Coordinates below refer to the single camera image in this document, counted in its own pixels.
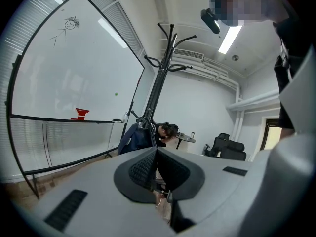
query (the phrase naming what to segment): wall shelf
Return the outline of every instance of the wall shelf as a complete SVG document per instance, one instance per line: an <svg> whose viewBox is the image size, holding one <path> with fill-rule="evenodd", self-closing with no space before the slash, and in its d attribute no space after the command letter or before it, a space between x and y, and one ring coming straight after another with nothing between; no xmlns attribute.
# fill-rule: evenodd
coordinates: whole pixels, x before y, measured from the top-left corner
<svg viewBox="0 0 316 237"><path fill-rule="evenodd" d="M279 90L273 90L252 98L233 103L226 108L231 111L245 111L280 103Z"/></svg>

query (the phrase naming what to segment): dark hair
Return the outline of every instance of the dark hair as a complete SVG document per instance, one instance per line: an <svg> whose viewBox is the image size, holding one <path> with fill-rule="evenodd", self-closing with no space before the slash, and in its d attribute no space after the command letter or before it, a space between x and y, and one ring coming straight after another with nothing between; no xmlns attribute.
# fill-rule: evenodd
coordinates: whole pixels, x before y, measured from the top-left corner
<svg viewBox="0 0 316 237"><path fill-rule="evenodd" d="M163 124L163 130L166 131L168 137L177 136L179 127L175 124Z"/></svg>

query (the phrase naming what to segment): whiteboard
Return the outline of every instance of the whiteboard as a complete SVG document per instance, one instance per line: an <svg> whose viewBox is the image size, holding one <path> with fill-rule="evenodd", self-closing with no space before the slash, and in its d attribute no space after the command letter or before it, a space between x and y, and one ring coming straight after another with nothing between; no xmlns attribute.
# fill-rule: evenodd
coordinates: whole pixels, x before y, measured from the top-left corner
<svg viewBox="0 0 316 237"><path fill-rule="evenodd" d="M124 124L47 122L47 147L52 165L59 166L107 151L115 125Z"/></svg>
<svg viewBox="0 0 316 237"><path fill-rule="evenodd" d="M39 27L22 55L11 117L122 119L143 69L90 0L68 0ZM76 108L88 112L82 116Z"/></svg>
<svg viewBox="0 0 316 237"><path fill-rule="evenodd" d="M125 124L113 124L108 150L119 146Z"/></svg>

